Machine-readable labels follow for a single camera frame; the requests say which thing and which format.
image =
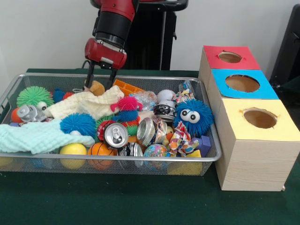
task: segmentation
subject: blue box lid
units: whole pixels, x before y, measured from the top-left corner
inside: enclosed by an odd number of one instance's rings
[[[261,70],[213,69],[220,93],[229,98],[278,99]]]

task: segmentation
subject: purple foam block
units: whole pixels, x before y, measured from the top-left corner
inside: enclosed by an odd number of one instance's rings
[[[199,149],[202,157],[206,157],[207,153],[211,148],[210,138],[207,136],[201,136],[200,138],[194,137],[192,141],[198,140],[199,145],[196,147],[196,150]]]
[[[12,127],[19,127],[18,123],[10,123],[9,125],[12,126]]]

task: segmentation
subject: red box lid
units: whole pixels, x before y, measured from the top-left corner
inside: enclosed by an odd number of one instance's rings
[[[247,46],[221,47],[204,46],[211,69],[253,69],[261,70]]]

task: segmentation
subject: blue fuzzy ball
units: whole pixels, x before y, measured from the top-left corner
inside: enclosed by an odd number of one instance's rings
[[[197,118],[198,114],[200,115],[200,120],[195,123],[194,118]],[[177,116],[174,120],[174,126],[177,127],[180,121],[186,126],[187,131],[191,136],[204,135],[211,124],[214,122],[214,117],[212,115],[211,109],[200,100],[189,100],[186,102],[179,103],[176,107]]]
[[[77,130],[83,136],[96,135],[96,121],[88,114],[71,114],[60,122],[60,129],[65,134],[70,134],[72,131]]]
[[[54,93],[53,93],[54,103],[58,103],[58,102],[62,101],[64,98],[64,95],[65,95],[65,92],[63,92],[61,89],[59,89],[59,88],[54,89]]]
[[[117,116],[114,116],[112,118],[113,121],[119,120],[120,122],[129,122],[129,121],[134,121],[137,120],[138,117],[138,112],[137,110],[133,111],[120,111]]]

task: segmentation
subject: pink spiky ball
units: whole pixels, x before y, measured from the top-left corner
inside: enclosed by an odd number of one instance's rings
[[[118,101],[118,103],[111,105],[111,110],[114,112],[116,108],[120,111],[133,111],[139,108],[142,110],[143,105],[136,100],[135,97],[124,97]]]

